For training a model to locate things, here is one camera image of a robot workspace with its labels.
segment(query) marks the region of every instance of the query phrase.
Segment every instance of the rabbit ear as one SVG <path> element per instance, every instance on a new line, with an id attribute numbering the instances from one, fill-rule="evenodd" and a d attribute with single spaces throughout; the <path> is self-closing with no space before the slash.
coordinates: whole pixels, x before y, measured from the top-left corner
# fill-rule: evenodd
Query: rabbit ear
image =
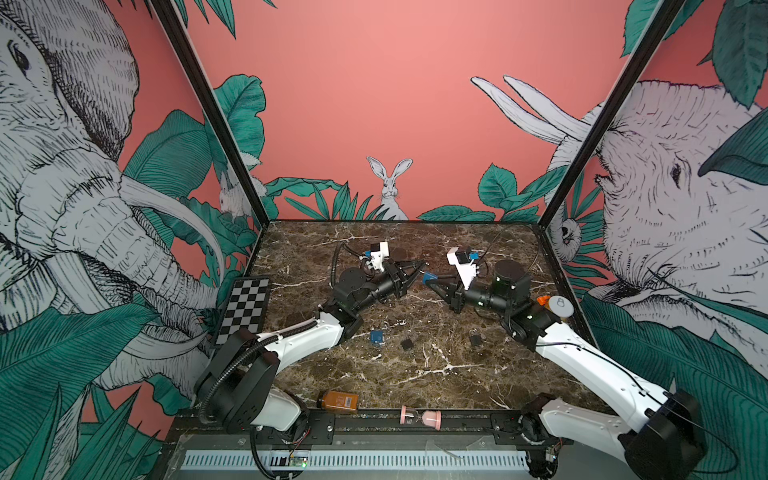
<path id="1" fill-rule="evenodd" d="M 382 180 L 386 180 L 386 168 L 384 168 L 384 165 L 382 165 L 380 161 L 376 160 L 374 157 L 368 157 L 368 163 L 371 164 L 371 170 L 373 170 L 374 175 Z"/>
<path id="2" fill-rule="evenodd" d="M 392 172 L 392 178 L 397 178 L 404 174 L 406 170 L 411 167 L 411 165 L 413 165 L 413 160 L 410 158 L 406 158 L 405 160 L 400 161 L 400 163 L 397 164 L 397 167 L 395 167 L 395 171 Z"/>

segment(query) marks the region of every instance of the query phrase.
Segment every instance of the marble tabletop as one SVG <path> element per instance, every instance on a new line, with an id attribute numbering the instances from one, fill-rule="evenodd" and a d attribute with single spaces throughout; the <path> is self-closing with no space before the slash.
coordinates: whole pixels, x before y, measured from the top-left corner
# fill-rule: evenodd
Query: marble tabletop
<path id="1" fill-rule="evenodd" d="M 272 222 L 250 271 L 270 275 L 273 282 L 263 331 L 310 318 L 329 298 L 331 257 L 339 241 L 364 251 L 387 240 L 394 260 L 426 260 L 428 271 L 454 273 L 445 257 L 449 248 L 484 250 L 502 229 L 485 257 L 491 269 L 502 259 L 530 265 L 532 296 L 556 294 L 538 241 L 525 225 Z M 337 271 L 357 263 L 342 250 Z M 449 311 L 417 280 L 406 297 L 365 310 L 352 339 L 285 369 L 275 385 L 310 405 L 319 393 L 334 389 L 360 395 L 360 408 L 518 409 L 548 392 L 576 406 L 608 411 L 571 375 L 517 344 L 490 312 L 485 315 L 471 308 L 460 315 Z M 370 342 L 372 329 L 383 330 L 383 346 Z M 484 340 L 480 346 L 469 342 L 475 333 Z M 401 347 L 404 339 L 412 340 L 411 349 Z"/>

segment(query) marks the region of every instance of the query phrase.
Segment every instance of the blue connector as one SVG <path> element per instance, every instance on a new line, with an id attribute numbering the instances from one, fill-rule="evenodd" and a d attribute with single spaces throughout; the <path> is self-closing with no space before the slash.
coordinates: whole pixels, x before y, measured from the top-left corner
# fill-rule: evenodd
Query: blue connector
<path id="1" fill-rule="evenodd" d="M 422 283 L 426 285 L 427 280 L 434 280 L 435 278 L 437 278 L 437 275 L 435 275 L 434 273 L 424 272 L 424 278 L 422 278 Z"/>

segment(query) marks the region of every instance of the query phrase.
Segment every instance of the rabbit illustration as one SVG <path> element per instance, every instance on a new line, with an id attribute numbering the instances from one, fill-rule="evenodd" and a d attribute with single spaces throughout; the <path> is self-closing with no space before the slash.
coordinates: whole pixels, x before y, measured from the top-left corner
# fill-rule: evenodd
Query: rabbit illustration
<path id="1" fill-rule="evenodd" d="M 395 171 L 392 172 L 391 177 L 387 177 L 386 168 L 384 165 L 374 157 L 368 157 L 368 163 L 371 164 L 371 170 L 378 177 L 384 180 L 384 188 L 382 188 L 382 210 L 386 209 L 383 220 L 408 220 L 408 216 L 400 210 L 397 204 L 397 187 L 395 186 L 395 180 L 400 175 L 404 174 L 413 164 L 413 160 L 406 158 L 401 161 L 395 167 Z"/>

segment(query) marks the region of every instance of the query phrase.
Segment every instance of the pink wall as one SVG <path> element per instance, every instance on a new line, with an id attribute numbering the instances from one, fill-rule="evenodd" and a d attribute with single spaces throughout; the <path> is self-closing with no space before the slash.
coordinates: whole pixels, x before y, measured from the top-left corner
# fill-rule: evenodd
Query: pink wall
<path id="1" fill-rule="evenodd" d="M 554 145 L 512 125 L 469 79 L 501 86 L 514 76 L 580 118 L 624 64 L 630 1 L 278 1 L 275 9 L 234 0 L 237 39 L 189 3 L 189 33 L 214 87 L 234 74 L 263 81 L 256 177 L 348 180 L 366 197 L 382 186 L 366 156 L 389 173 L 412 158 L 397 187 L 413 220 L 444 204 L 487 210 L 477 185 L 491 163 L 520 186 L 545 172 Z M 282 198 L 277 205 L 281 218 L 303 217 Z"/>

